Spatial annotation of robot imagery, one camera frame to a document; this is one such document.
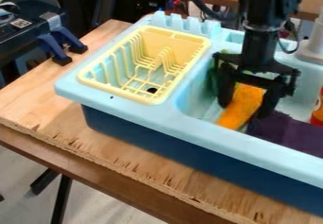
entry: metal table leg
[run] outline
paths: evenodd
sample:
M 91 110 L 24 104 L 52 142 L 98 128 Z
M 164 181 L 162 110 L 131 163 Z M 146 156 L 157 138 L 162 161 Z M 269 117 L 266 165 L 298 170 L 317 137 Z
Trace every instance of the metal table leg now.
M 58 172 L 47 168 L 46 171 L 30 184 L 32 193 L 38 196 L 58 175 Z
M 95 29 L 100 25 L 100 13 L 102 9 L 103 0 L 96 0 L 91 28 Z
M 71 191 L 71 185 L 72 179 L 62 175 L 51 224 L 62 224 L 66 210 L 67 200 Z

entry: orange bottle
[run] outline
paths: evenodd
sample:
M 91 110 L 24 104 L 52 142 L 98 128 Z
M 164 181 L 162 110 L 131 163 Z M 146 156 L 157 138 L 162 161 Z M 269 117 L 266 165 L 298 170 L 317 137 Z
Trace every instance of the orange bottle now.
M 311 117 L 311 124 L 323 127 L 323 88 L 318 96 L 314 111 Z

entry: yellow dish rack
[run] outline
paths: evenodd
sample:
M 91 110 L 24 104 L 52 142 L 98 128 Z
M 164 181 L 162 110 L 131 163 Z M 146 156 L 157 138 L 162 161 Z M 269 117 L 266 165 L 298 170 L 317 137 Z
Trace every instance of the yellow dish rack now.
M 193 34 L 140 26 L 79 70 L 77 78 L 115 95 L 160 104 L 210 45 Z

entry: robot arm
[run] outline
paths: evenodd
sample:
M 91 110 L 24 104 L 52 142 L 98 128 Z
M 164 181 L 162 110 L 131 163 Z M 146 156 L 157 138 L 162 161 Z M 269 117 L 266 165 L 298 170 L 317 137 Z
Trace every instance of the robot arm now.
M 221 18 L 218 14 L 205 9 L 200 0 L 193 0 L 196 5 L 208 15 L 217 20 L 232 20 Z M 236 82 L 241 82 L 266 89 L 263 104 L 258 110 L 258 117 L 268 116 L 275 109 L 281 97 L 293 95 L 296 88 L 299 70 L 283 65 L 274 59 L 279 30 L 288 19 L 288 14 L 298 11 L 300 0 L 239 0 L 239 13 L 242 18 L 245 38 L 241 54 L 215 53 L 215 73 L 217 78 L 218 101 L 226 108 L 232 100 Z M 276 78 L 260 78 L 244 72 L 274 73 Z

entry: white object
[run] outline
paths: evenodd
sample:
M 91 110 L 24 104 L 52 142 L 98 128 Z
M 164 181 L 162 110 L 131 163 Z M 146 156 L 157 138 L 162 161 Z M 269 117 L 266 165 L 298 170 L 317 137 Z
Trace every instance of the white object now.
M 323 65 L 323 7 L 315 20 L 311 38 L 300 42 L 296 56 L 300 60 Z

